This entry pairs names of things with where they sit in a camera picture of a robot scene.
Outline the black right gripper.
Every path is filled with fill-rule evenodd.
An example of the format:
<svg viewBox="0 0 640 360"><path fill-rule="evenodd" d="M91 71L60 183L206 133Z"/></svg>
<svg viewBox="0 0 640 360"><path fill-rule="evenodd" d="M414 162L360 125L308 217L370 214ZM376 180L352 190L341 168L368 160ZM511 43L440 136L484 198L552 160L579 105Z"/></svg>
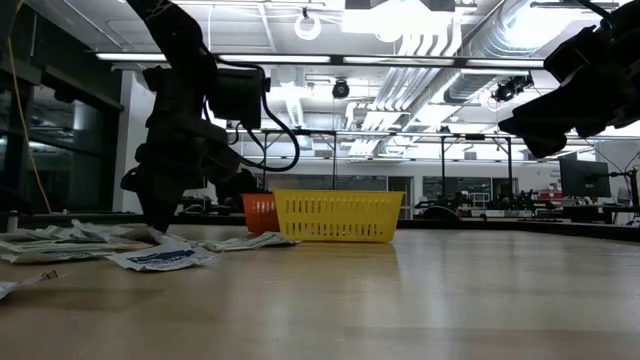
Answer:
<svg viewBox="0 0 640 360"><path fill-rule="evenodd" d="M640 120L640 0L609 11L591 0L569 0L601 17L562 42L544 60L560 88L517 108L498 123L535 158L562 150L566 134L593 136Z"/></svg>

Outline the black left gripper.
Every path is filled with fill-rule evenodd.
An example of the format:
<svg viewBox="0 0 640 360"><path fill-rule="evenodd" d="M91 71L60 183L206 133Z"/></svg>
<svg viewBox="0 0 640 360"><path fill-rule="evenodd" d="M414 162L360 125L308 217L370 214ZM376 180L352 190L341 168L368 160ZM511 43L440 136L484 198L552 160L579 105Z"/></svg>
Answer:
<svg viewBox="0 0 640 360"><path fill-rule="evenodd" d="M153 113L145 128L120 188L136 193L144 222L165 233L184 191L204 177L201 159L210 149L210 123L200 113Z"/></svg>

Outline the black computer monitor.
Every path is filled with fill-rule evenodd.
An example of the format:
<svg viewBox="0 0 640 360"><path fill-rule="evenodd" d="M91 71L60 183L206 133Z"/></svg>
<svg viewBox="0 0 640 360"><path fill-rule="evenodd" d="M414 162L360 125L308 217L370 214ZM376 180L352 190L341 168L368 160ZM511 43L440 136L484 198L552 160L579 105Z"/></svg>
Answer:
<svg viewBox="0 0 640 360"><path fill-rule="evenodd" d="M611 196L607 163L561 159L559 165L562 193L565 197Z"/></svg>

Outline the orange-red plastic basket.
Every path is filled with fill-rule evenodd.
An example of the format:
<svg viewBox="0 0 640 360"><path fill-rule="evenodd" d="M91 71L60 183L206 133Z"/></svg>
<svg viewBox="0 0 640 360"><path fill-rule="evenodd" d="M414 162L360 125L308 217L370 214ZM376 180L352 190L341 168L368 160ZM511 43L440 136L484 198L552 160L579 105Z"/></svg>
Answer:
<svg viewBox="0 0 640 360"><path fill-rule="evenodd" d="M272 194L243 194L246 226L251 233L279 232L275 198Z"/></svg>

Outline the black office chair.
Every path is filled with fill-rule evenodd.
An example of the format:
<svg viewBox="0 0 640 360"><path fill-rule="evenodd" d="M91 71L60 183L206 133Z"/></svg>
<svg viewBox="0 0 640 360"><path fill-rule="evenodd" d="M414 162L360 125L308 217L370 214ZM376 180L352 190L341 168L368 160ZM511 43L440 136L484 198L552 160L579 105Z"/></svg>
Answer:
<svg viewBox="0 0 640 360"><path fill-rule="evenodd" d="M456 211L451 210L450 208L438 206L438 205L427 207L424 211L421 212L420 218L424 220L445 221L445 222L460 221L460 217Z"/></svg>

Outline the yellow plastic basket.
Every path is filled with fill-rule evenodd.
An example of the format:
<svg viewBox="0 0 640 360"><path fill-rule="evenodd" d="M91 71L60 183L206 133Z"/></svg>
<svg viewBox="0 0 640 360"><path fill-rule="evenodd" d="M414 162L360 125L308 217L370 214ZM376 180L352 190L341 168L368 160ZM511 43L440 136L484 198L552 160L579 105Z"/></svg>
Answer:
<svg viewBox="0 0 640 360"><path fill-rule="evenodd" d="M404 194L397 191L273 192L280 232L289 241L388 243Z"/></svg>

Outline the silver air duct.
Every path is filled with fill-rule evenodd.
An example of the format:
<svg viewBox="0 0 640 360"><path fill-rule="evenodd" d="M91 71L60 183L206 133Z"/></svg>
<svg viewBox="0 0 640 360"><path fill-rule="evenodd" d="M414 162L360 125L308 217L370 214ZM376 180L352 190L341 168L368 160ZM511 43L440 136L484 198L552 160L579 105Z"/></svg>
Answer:
<svg viewBox="0 0 640 360"><path fill-rule="evenodd" d="M533 7L538 0L505 0L463 47L468 57L528 58L570 23L560 9Z"/></svg>

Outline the distant black metal frame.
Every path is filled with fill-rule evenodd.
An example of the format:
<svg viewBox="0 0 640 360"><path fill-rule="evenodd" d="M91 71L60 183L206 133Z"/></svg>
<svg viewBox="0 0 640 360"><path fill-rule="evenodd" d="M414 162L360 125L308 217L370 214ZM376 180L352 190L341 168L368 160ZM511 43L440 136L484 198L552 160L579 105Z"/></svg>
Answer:
<svg viewBox="0 0 640 360"><path fill-rule="evenodd" d="M256 135L251 130L231 130L227 129L226 132L228 134L234 133L237 136L237 139L240 139L241 134L249 135L255 144L258 145L259 148L262 149L262 157L260 158L261 162L256 163L251 161L249 158L242 157L241 164L256 168L261 170L264 174L267 172L286 172L293 169L296 164L301 159L301 148L299 142L297 141L298 136L318 136L323 138L324 136L330 136L333 138L332 142L329 142L329 147L336 152L337 148L337 139L339 136L352 136L352 137L364 137L364 138L393 138L393 137L408 137L408 138L416 138L421 139L425 137L439 138L439 143L441 146L440 152L440 161L441 161L441 177L446 177L446 149L445 149L445 140L448 138L452 138L455 140L465 140L465 141L485 141L485 140L493 140L497 147L501 148L503 152L507 154L507 168L508 168L508 181L509 181L509 189L513 190L513 157L512 157L512 138L507 135L499 135L499 134L481 134L481 133L447 133L447 132L436 132L436 133L428 133L428 132L393 132L393 131L335 131L335 130L309 130L309 129L259 129L258 133L264 135L263 141L260 141ZM291 157L292 162L289 165L284 167L270 167L267 165L267 149L271 146L268 142L268 136L270 134L277 134L278 136L287 135L292 144L294 145L294 155Z"/></svg>

